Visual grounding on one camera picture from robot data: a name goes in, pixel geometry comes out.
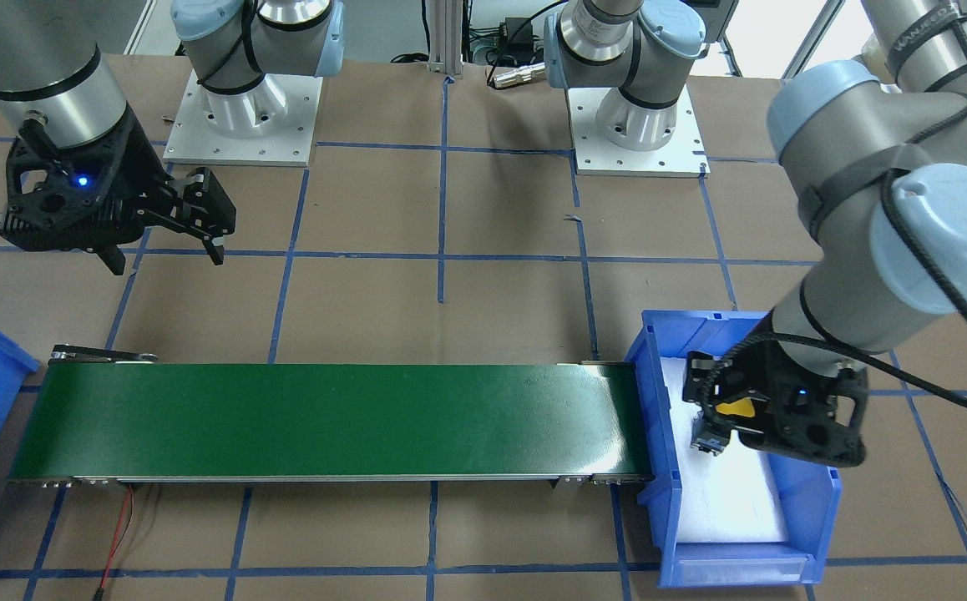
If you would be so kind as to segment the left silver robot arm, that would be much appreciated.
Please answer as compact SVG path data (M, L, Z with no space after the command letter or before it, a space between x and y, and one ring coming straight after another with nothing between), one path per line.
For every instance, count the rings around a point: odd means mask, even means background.
M823 252L727 351L689 351L683 399L700 452L744 446L856 467L868 368L967 408L881 361L949 313L967 322L967 1L865 1L882 88L855 60L798 73L767 132Z

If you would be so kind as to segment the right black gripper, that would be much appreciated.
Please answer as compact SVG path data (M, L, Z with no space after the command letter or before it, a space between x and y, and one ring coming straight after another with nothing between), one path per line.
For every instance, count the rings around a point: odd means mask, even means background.
M5 240L26 251L83 250L114 276L126 269L119 245L139 240L147 225L170 222L171 186L173 221L200 240L213 264L224 264L224 237L235 232L235 205L212 169L171 182L129 108L111 130L70 149L57 148L44 122L29 115L6 172Z

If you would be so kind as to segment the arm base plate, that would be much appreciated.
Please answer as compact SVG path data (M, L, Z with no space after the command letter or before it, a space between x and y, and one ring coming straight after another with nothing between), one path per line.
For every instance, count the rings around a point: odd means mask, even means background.
M697 178L710 172L687 88L663 109L632 105L617 88L566 92L579 174Z
M269 73L253 90L221 95L190 75L163 157L196 166L307 167L324 81Z

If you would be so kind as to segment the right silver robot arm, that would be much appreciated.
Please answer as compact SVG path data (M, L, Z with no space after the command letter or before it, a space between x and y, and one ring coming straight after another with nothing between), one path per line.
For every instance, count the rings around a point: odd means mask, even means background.
M124 273L121 245L151 227L200 240L216 265L236 208L214 164L307 164L320 84L345 57L342 1L175 1L194 80L168 174L70 1L0 1L0 111L15 129L0 236L80 250Z

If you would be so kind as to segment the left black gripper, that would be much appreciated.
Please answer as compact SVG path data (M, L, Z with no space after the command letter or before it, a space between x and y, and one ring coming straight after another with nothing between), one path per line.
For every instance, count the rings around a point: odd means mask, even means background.
M732 434L748 448L828 467L858 467L866 457L861 425L868 373L843 366L821 376L792 360L780 343L753 334L724 356L690 351L682 398L701 408L692 447L720 456ZM723 416L717 403L751 398L754 418Z

